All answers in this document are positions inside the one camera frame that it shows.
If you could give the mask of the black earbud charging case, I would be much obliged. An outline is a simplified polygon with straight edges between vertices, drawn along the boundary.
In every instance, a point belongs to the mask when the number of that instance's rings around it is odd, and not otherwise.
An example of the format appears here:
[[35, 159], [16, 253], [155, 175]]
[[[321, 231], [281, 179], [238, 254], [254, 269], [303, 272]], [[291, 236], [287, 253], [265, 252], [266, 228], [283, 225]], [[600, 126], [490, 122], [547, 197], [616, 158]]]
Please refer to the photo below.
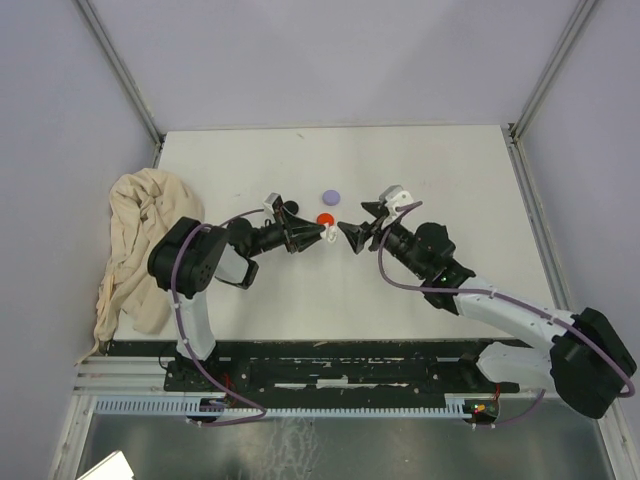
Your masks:
[[292, 215], [297, 215], [299, 213], [299, 205], [295, 201], [292, 201], [292, 200], [286, 201], [283, 204], [283, 206], [286, 209], [286, 211]]

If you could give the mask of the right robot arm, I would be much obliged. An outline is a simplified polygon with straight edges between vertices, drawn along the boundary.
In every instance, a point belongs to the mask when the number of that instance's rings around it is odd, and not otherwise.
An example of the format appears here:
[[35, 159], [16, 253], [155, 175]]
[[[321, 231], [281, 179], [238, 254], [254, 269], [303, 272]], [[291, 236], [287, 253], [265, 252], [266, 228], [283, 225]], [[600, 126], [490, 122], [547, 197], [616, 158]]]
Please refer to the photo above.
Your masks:
[[521, 341], [519, 347], [494, 341], [462, 362], [459, 379], [467, 389], [481, 391], [493, 382], [552, 391], [592, 419], [602, 418], [616, 399], [635, 395], [637, 364], [603, 313], [546, 308], [504, 293], [455, 259], [456, 246], [444, 225], [426, 222], [410, 231], [401, 221], [412, 206], [397, 214], [380, 202], [362, 206], [373, 222], [337, 227], [355, 253], [389, 253], [420, 281], [394, 287], [419, 292], [437, 309]]

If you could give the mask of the purple earbud charging case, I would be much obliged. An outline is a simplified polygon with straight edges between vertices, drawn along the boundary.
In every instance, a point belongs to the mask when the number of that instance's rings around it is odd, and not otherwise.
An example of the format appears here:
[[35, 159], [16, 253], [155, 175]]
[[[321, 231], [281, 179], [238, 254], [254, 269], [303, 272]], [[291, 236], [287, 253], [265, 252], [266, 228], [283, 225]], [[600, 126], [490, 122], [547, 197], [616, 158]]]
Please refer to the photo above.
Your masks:
[[335, 206], [341, 201], [341, 195], [336, 190], [326, 190], [322, 194], [322, 201], [325, 205]]

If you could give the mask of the orange earbud charging case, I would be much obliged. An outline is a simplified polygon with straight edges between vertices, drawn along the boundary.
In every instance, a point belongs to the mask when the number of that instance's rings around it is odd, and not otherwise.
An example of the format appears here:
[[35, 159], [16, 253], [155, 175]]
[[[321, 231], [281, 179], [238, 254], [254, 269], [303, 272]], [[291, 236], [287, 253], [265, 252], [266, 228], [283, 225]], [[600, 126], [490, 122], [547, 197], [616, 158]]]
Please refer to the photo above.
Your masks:
[[319, 225], [329, 225], [329, 226], [333, 226], [335, 224], [335, 219], [334, 217], [328, 213], [328, 212], [323, 212], [320, 213], [317, 217], [316, 217], [316, 222]]

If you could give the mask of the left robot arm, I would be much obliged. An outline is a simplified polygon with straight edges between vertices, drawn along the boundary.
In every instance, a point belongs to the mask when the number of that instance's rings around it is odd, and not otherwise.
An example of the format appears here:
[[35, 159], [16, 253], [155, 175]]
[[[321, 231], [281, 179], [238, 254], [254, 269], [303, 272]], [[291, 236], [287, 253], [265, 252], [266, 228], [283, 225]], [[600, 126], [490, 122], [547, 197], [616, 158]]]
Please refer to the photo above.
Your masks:
[[283, 206], [260, 227], [242, 216], [224, 226], [183, 216], [154, 246], [147, 270], [169, 295], [177, 352], [193, 359], [186, 376], [198, 389], [212, 389], [221, 378], [220, 364], [209, 358], [216, 347], [205, 294], [210, 283], [217, 280], [246, 290], [258, 273], [256, 256], [280, 247], [301, 253], [324, 239], [326, 229]]

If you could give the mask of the white earbud charging case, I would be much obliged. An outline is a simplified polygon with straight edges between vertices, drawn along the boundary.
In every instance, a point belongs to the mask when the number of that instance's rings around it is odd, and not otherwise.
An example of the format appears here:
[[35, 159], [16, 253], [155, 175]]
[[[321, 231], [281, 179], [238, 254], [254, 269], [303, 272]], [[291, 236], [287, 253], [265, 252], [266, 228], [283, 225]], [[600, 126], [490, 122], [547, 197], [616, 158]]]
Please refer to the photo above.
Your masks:
[[335, 225], [330, 225], [329, 223], [326, 223], [324, 227], [325, 230], [321, 234], [322, 238], [330, 244], [335, 243], [338, 237], [337, 227]]

